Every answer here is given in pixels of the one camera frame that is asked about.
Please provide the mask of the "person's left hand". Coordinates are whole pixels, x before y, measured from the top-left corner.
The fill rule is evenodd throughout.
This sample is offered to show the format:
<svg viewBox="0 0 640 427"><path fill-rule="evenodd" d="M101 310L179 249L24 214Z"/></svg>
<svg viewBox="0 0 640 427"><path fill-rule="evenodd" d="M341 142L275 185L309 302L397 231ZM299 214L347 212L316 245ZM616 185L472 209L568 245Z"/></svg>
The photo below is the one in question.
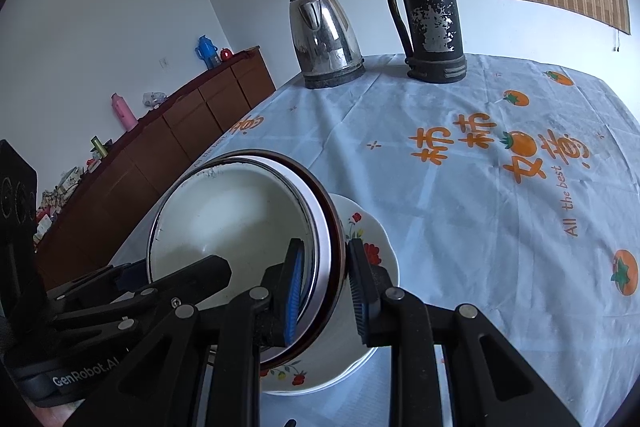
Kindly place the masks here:
<svg viewBox="0 0 640 427"><path fill-rule="evenodd" d="M32 415L34 415L37 421L44 427L63 427L66 421L68 421L82 404L82 400L80 400L56 405L55 407L37 407L27 398L24 398L24 401L32 412Z"/></svg>

